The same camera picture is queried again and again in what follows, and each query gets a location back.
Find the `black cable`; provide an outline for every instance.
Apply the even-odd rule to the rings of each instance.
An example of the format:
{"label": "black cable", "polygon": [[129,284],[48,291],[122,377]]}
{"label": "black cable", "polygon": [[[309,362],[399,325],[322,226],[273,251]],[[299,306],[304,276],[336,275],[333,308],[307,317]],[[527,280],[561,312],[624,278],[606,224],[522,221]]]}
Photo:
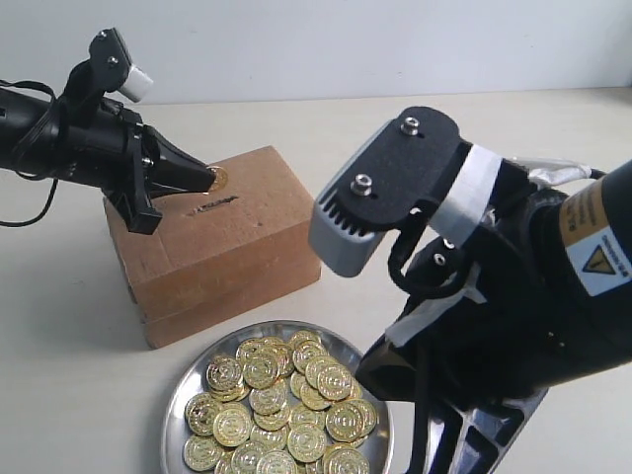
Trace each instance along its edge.
{"label": "black cable", "polygon": [[600,178],[603,178],[605,176],[605,172],[598,170],[596,168],[591,168],[591,179],[592,180],[598,180]]}
{"label": "black cable", "polygon": [[52,185],[50,186],[50,191],[48,192],[48,198],[46,199],[46,203],[43,205],[43,209],[41,212],[36,215],[33,219],[24,220],[22,222],[7,222],[5,220],[0,220],[0,226],[2,227],[26,227],[31,224],[35,224],[43,219],[43,217],[48,213],[50,206],[52,205],[52,200],[55,197],[55,192],[57,191],[57,184],[59,180],[56,178],[52,180]]}
{"label": "black cable", "polygon": [[[25,135],[18,140],[16,145],[11,150],[11,161],[13,165],[16,167],[16,174],[25,180],[28,181],[40,181],[50,176],[50,170],[44,170],[41,173],[37,173],[35,175],[29,175],[22,173],[17,170],[22,159],[29,152],[31,147],[38,141],[44,129],[50,124],[52,118],[52,112],[57,105],[57,98],[55,97],[54,91],[47,85],[42,82],[36,81],[19,81],[19,82],[7,82],[0,79],[0,87],[14,87],[17,89],[29,89],[33,91],[43,92],[50,96],[50,102],[48,103],[48,107],[45,112],[41,115],[38,121],[29,129]],[[50,206],[52,205],[52,201],[55,197],[55,193],[57,191],[57,185],[59,181],[55,178],[52,180],[52,184],[50,185],[50,190],[48,191],[48,198],[41,209],[41,212],[35,216],[33,219],[19,221],[19,222],[11,222],[0,220],[0,226],[2,227],[26,227],[28,225],[35,224],[44,218],[44,216],[50,210]]]}
{"label": "black cable", "polygon": [[431,419],[431,378],[429,352],[417,344],[415,373],[415,425],[413,450],[406,474],[423,474],[428,455],[429,422]]}
{"label": "black cable", "polygon": [[410,281],[403,274],[401,267],[395,264],[391,259],[388,260],[388,273],[393,282],[402,290],[411,296],[423,299],[440,299],[447,298],[456,294],[467,281],[467,277],[472,270],[472,260],[466,260],[461,268],[456,271],[454,278],[448,284],[441,286],[428,286],[414,281]]}
{"label": "black cable", "polygon": [[391,255],[388,257],[388,273],[393,282],[411,296],[422,299],[447,298],[457,293],[467,281],[473,265],[471,259],[464,260],[452,281],[441,286],[421,284],[402,274],[404,265],[413,255],[415,247],[424,234],[426,224],[427,219],[422,212],[409,215],[400,229],[400,234],[393,244]]}

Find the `white wall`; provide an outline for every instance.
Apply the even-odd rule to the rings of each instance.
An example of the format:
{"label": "white wall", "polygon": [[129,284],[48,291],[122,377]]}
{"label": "white wall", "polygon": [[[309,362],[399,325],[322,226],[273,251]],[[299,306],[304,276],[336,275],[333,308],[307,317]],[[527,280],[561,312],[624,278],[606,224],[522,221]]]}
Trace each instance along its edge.
{"label": "white wall", "polygon": [[630,0],[0,0],[0,77],[60,88],[110,26],[146,103],[632,83]]}

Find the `wooden block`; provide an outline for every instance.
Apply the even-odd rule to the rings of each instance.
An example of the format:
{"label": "wooden block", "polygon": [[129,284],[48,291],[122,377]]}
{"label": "wooden block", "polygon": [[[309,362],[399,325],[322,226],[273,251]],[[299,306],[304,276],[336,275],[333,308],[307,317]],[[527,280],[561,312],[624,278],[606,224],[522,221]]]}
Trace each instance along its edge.
{"label": "wooden block", "polygon": [[272,147],[217,163],[228,184],[154,200],[151,236],[106,216],[149,345],[160,348],[320,277],[307,243],[313,199]]}

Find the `warning label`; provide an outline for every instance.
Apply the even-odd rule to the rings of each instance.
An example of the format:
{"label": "warning label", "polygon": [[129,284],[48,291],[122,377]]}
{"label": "warning label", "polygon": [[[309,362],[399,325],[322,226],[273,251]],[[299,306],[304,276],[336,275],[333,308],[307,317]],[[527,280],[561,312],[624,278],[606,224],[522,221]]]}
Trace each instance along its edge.
{"label": "warning label", "polygon": [[591,257],[584,265],[582,272],[588,274],[616,275],[614,268],[608,261],[600,245],[597,245],[596,249],[594,249]]}
{"label": "warning label", "polygon": [[601,200],[601,180],[569,197],[562,204],[560,228],[566,247],[607,226],[608,218]]}
{"label": "warning label", "polygon": [[575,273],[590,296],[632,280],[632,264],[616,240],[601,198],[602,180],[564,201],[560,231]]}

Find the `round metal dish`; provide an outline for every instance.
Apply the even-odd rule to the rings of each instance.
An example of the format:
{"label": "round metal dish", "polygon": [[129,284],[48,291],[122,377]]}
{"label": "round metal dish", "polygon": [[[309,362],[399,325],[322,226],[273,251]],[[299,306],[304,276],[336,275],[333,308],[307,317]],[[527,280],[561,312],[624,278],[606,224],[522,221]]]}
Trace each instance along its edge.
{"label": "round metal dish", "polygon": [[[285,341],[300,329],[318,333],[323,346],[351,372],[355,372],[361,359],[361,353],[350,343],[331,331],[311,324],[297,321],[270,321],[243,328],[220,339],[204,351],[185,372],[176,387],[167,407],[163,424],[162,445],[160,449],[163,474],[194,474],[183,460],[183,447],[191,433],[185,421],[185,406],[197,393],[206,389],[205,374],[210,359],[217,354],[234,355],[237,347],[247,339],[277,336]],[[373,404],[379,416],[379,423],[368,440],[358,449],[370,462],[371,474],[388,472],[392,455],[391,417],[386,403],[374,398],[362,389],[363,398]],[[293,405],[298,401],[289,396]]]}

